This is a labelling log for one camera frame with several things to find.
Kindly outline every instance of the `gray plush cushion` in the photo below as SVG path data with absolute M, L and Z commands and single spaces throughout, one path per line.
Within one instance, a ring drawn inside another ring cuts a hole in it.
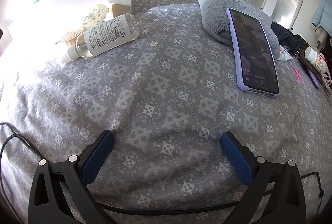
M 265 30 L 274 59 L 279 57 L 279 41 L 271 29 L 272 18 L 257 10 L 248 0 L 198 0 L 205 30 L 216 40 L 233 46 L 227 8 L 234 8 L 257 18 Z

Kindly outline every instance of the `polka dot ornament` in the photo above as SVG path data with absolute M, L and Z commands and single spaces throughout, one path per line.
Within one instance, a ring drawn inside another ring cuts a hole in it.
M 82 28 L 88 30 L 103 23 L 106 14 L 108 13 L 108 7 L 102 4 L 94 5 L 90 11 L 88 11 L 84 16 L 82 16 Z

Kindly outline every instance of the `plastic spray bottle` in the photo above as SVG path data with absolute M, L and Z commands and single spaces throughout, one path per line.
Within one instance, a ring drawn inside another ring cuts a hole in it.
M 85 32 L 82 32 L 76 40 L 76 44 L 69 47 L 65 54 L 58 57 L 58 64 L 75 61 L 80 57 L 93 58 L 114 47 L 135 40 L 139 30 L 134 16 L 123 14 L 105 21 Z

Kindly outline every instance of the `black cable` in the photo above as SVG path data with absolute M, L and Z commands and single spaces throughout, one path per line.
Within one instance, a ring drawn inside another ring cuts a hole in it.
M 320 204 L 318 206 L 318 210 L 317 213 L 320 209 L 320 206 L 322 204 L 322 200 L 323 200 L 323 196 L 324 196 L 324 191 L 322 190 L 322 185 L 320 182 L 320 176 L 318 172 L 312 172 L 309 174 L 305 174 L 302 175 L 300 178 L 306 178 L 312 175 L 316 175 L 317 179 L 318 179 L 318 186 L 319 186 L 319 190 L 320 190 L 320 194 L 319 197 L 320 199 Z M 268 191 L 264 192 L 263 196 L 266 196 L 268 194 L 271 194 L 273 191 L 273 189 L 270 189 Z M 223 205 L 216 205 L 216 206 L 210 206 L 210 207 L 203 207 L 203 208 L 197 208 L 197 209 L 180 209 L 180 210 L 149 210 L 149 211 L 141 211 L 141 210 L 126 210 L 126 209 L 120 209 L 120 208 L 116 208 L 116 207 L 112 207 L 109 205 L 105 205 L 103 203 L 97 202 L 97 204 L 107 210 L 107 211 L 111 211 L 111 212 L 115 212 L 115 213 L 120 213 L 120 214 L 126 214 L 126 215 L 137 215 L 137 216 L 170 216 L 170 215 L 185 215 L 185 214 L 197 214 L 197 213 L 203 213 L 203 212 L 209 212 L 209 211 L 215 211 L 215 210 L 221 210 L 221 209 L 226 209 L 229 207 L 233 207 L 236 206 L 239 203 L 239 201 L 235 201 L 235 202 L 230 202 L 230 203 L 226 203 Z
M 319 206 L 318 206 L 318 209 L 317 209 L 317 213 L 319 212 L 319 209 L 320 209 L 320 206 L 322 205 L 322 201 L 323 201 L 323 197 L 324 197 L 324 190 L 322 189 L 322 184 L 320 182 L 320 176 L 319 176 L 319 173 L 318 172 L 312 172 L 312 173 L 308 173 L 308 174 L 305 174 L 305 175 L 302 175 L 301 176 L 301 179 L 303 178 L 306 178 L 308 176 L 311 176 L 311 175 L 315 175 L 317 176 L 317 181 L 318 181 L 318 187 L 319 187 L 319 197 L 320 197 L 320 203 L 319 203 Z
M 14 207 L 12 206 L 12 204 L 10 203 L 6 193 L 5 193 L 5 189 L 3 186 L 3 182 L 2 182 L 2 174 L 1 174 L 1 160 L 2 160 L 2 153 L 5 149 L 6 144 L 13 138 L 18 138 L 29 150 L 31 150 L 34 154 L 36 154 L 38 157 L 40 158 L 44 158 L 43 155 L 38 151 L 38 149 L 28 140 L 26 139 L 24 136 L 15 133 L 15 131 L 13 130 L 13 128 L 11 127 L 11 125 L 9 123 L 5 123 L 5 122 L 1 122 L 0 125 L 2 126 L 7 126 L 11 132 L 13 133 L 12 135 L 10 135 L 5 142 L 3 143 L 2 147 L 1 147 L 1 151 L 0 151 L 0 186 L 1 186 L 1 190 L 3 193 L 3 196 L 9 206 L 9 208 L 11 209 L 11 211 L 13 212 L 13 214 L 15 215 L 15 217 L 22 223 L 24 224 L 22 218 L 18 215 L 18 213 L 16 212 L 16 210 L 14 209 Z

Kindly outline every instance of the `bed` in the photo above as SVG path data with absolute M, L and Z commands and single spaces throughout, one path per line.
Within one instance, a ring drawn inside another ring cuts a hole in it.
M 268 161 L 293 159 L 300 175 L 318 171 L 323 207 L 332 193 L 331 107 L 298 62 L 276 62 L 278 98 L 245 93 L 236 85 L 232 49 L 205 32 L 197 0 L 133 0 L 133 14 L 137 40 L 62 69 L 56 63 L 61 44 L 34 49 L 12 43 L 0 58 L 0 121 L 51 162 L 79 154 L 104 129 L 113 130 L 114 149 L 88 188 L 114 207 L 184 209 L 239 200 L 246 187 L 220 148 L 224 131 Z M 1 144 L 9 135 L 2 127 Z M 7 145 L 2 161 L 6 193 L 26 222 L 38 161 L 18 141 Z M 302 182 L 310 215 L 319 205 L 318 183 L 315 177 Z M 231 210 L 112 218 L 221 223 Z

